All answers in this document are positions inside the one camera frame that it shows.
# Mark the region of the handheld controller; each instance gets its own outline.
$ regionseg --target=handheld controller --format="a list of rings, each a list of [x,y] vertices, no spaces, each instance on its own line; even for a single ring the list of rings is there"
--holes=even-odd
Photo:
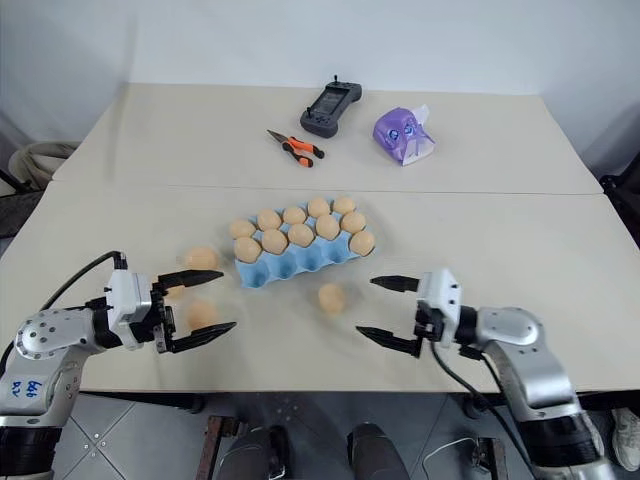
[[[362,97],[362,86],[357,83],[339,82],[334,75],[333,82],[324,87],[324,91],[300,117],[300,125],[307,132],[323,138],[338,133],[338,119],[353,102]]]

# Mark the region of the pliers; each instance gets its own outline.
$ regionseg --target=pliers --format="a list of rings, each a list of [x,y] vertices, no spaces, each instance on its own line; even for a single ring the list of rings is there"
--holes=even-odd
[[[311,143],[301,142],[296,137],[287,138],[281,133],[274,132],[272,130],[267,130],[267,132],[269,132],[273,138],[280,142],[282,144],[282,149],[285,152],[289,152],[293,156],[293,158],[296,159],[296,162],[298,162],[303,167],[313,167],[313,160],[311,160],[309,157],[305,157],[304,155],[298,155],[295,152],[296,148],[298,150],[313,153],[318,158],[324,158],[324,152]]]

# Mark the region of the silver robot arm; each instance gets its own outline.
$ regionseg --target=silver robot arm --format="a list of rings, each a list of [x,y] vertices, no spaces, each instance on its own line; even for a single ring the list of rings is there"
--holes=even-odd
[[[423,339],[445,348],[455,342],[463,356],[478,360],[486,354],[493,361],[536,478],[615,478],[607,459],[597,452],[586,413],[533,314],[521,308],[462,306],[462,288],[447,269],[420,280],[392,276],[372,283],[417,292],[416,338],[404,340],[385,330],[357,327],[368,338],[415,357],[420,356]]]
[[[27,318],[8,357],[3,358],[0,479],[53,478],[55,445],[71,415],[89,356],[120,345],[135,350],[145,342],[154,342],[159,353],[178,353],[204,345],[235,326],[214,325],[174,340],[172,310],[163,301],[167,289],[198,285],[222,273],[187,270],[161,275],[151,285],[144,275],[127,270],[123,254],[112,253],[116,269],[104,297],[81,307],[42,310]]]

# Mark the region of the egg tray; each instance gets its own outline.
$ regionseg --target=egg tray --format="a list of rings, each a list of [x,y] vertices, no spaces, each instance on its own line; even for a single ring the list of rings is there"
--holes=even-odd
[[[304,210],[306,204],[301,205],[301,207]],[[276,209],[276,212],[282,217],[283,210]],[[331,215],[338,221],[339,225],[342,215],[336,212],[332,212]],[[255,216],[249,217],[249,220],[255,225],[258,224]],[[304,223],[315,232],[315,218],[307,217]],[[283,223],[278,230],[286,236],[290,227],[291,225],[288,223]],[[262,240],[262,231],[256,230],[252,237],[260,242]],[[263,250],[255,263],[244,263],[236,259],[236,269],[242,279],[243,287],[260,288],[275,280],[287,280],[303,272],[317,272],[327,265],[344,263],[360,257],[357,253],[349,250],[349,240],[351,240],[351,234],[344,230],[340,230],[338,236],[333,240],[327,240],[316,235],[308,247],[289,243],[280,255],[274,255]]]

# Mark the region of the white table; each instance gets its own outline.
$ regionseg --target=white table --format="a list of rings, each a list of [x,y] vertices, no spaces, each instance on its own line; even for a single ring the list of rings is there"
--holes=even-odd
[[[335,192],[323,192],[332,196]],[[214,246],[225,277],[194,288],[238,326],[212,344],[158,356],[151,345],[91,358],[83,388],[100,390],[456,391],[426,352],[416,361],[385,350],[356,325],[409,337],[415,298],[368,283],[449,266],[472,306],[535,312],[578,390],[638,387],[640,255],[601,195],[489,195],[354,192],[376,232],[376,252],[262,290],[239,288],[230,220],[262,206],[304,201],[309,192],[237,188],[108,186],[53,182],[2,258],[0,340],[80,266],[111,249],[150,275],[180,268],[187,248]],[[87,275],[60,305],[101,295],[110,267]],[[348,310],[324,316],[314,295],[343,283]],[[177,318],[185,305],[176,304]],[[265,317],[260,312],[269,312]],[[179,324],[179,333],[186,333]],[[449,354],[453,368],[485,391],[479,362]]]
[[[58,181],[301,190],[560,193],[602,190],[537,96],[363,93],[322,139],[299,117],[321,89],[132,84]],[[435,152],[398,166],[371,137],[397,106],[427,104]],[[298,166],[266,129],[313,141],[327,156]]]

